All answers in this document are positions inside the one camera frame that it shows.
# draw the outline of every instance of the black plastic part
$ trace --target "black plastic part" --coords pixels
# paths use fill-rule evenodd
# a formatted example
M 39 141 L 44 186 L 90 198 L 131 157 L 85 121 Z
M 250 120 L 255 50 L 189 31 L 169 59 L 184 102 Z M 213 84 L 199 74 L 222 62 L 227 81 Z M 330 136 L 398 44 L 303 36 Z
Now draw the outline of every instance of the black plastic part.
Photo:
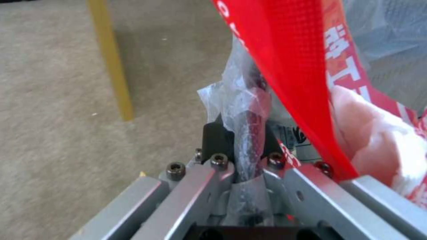
M 261 158 L 272 152 L 282 152 L 269 126 L 266 126 L 265 134 L 264 152 Z M 215 153 L 225 154 L 228 160 L 234 163 L 234 133 L 222 125 L 221 116 L 218 116 L 215 122 L 203 126 L 202 164 Z
M 192 226 L 184 240 L 342 240 L 331 227 Z

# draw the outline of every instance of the red and white packaging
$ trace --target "red and white packaging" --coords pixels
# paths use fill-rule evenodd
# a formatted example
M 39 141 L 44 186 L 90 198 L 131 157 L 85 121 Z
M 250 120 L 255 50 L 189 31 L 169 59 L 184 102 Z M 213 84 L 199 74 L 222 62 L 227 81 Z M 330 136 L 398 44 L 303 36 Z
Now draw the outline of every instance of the red and white packaging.
M 213 3 L 322 159 L 334 168 L 335 180 L 352 179 L 365 172 L 377 175 L 380 181 L 425 207 L 426 178 L 421 175 L 426 156 L 419 158 L 425 147 L 422 141 L 425 141 L 426 113 L 419 121 L 415 111 L 372 86 L 357 55 L 340 0 L 213 0 Z M 342 118 L 348 109 L 338 110 L 336 99 L 331 99 L 330 89 L 335 85 L 361 95 L 364 100 L 349 91 L 334 90 L 336 96 L 347 96 L 347 103 L 353 107 L 359 104 L 355 109 L 367 111 L 372 117 L 363 122 L 370 128 L 366 127 L 365 135 L 359 135 L 360 142 L 352 143 L 354 146 L 343 145 L 335 137 L 331 118 L 334 114 L 340 131 L 346 124 L 350 124 L 349 131 L 358 130 L 351 126 L 356 119 Z M 384 149 L 382 144 L 392 147 Z M 417 155 L 402 155 L 417 148 L 417 144 Z M 360 157 L 363 154 L 375 158 L 363 162 Z M 389 158 L 394 160 L 388 162 L 387 171 L 378 167 Z M 372 162 L 378 166 L 365 171 Z

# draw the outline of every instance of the hole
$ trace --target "hole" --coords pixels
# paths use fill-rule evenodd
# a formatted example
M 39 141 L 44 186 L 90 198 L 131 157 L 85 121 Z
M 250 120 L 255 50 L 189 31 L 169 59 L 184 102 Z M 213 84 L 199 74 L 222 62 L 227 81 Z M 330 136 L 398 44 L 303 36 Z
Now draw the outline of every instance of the hole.
M 302 195 L 301 191 L 296 191 L 296 197 L 298 198 L 299 201 L 304 201 L 304 195 Z
M 179 170 L 179 169 L 181 169 L 181 166 L 179 165 L 179 164 L 171 164 L 170 165 L 170 169 L 171 170 Z
M 305 239 L 310 239 L 310 240 L 322 240 L 316 233 L 314 233 L 312 230 L 310 229 L 301 229 L 297 234 L 296 234 L 296 239 L 297 240 L 305 240 Z
M 215 155 L 215 160 L 217 160 L 217 161 L 223 161 L 224 157 L 221 156 L 221 155 Z
M 224 238 L 222 237 L 222 234 L 213 228 L 208 228 L 204 230 L 199 236 L 199 240 L 223 240 L 223 239 Z

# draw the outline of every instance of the hex socket screw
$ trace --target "hex socket screw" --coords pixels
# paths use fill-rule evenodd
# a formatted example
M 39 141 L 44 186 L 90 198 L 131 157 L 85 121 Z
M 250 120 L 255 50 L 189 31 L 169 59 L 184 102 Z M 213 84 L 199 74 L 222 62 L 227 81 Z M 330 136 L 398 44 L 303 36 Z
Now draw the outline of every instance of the hex socket screw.
M 228 158 L 225 154 L 215 153 L 210 158 L 211 166 L 217 171 L 227 170 Z
M 285 161 L 283 159 L 283 154 L 279 152 L 272 152 L 268 155 L 267 164 L 269 167 L 276 170 L 281 170 L 285 167 Z
M 180 162 L 171 162 L 166 167 L 166 176 L 172 181 L 181 180 L 185 176 L 185 165 Z

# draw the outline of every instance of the clear plastic bag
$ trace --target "clear plastic bag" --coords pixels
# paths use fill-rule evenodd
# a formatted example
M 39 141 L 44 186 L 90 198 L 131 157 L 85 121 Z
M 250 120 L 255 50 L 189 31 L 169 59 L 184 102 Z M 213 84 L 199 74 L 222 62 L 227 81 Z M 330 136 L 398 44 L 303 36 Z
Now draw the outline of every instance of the clear plastic bag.
M 261 73 L 236 38 L 222 81 L 198 93 L 208 112 L 208 122 L 221 114 L 224 127 L 234 132 L 237 177 L 224 224 L 250 225 L 256 220 L 256 224 L 271 225 L 273 216 L 260 165 L 271 97 Z

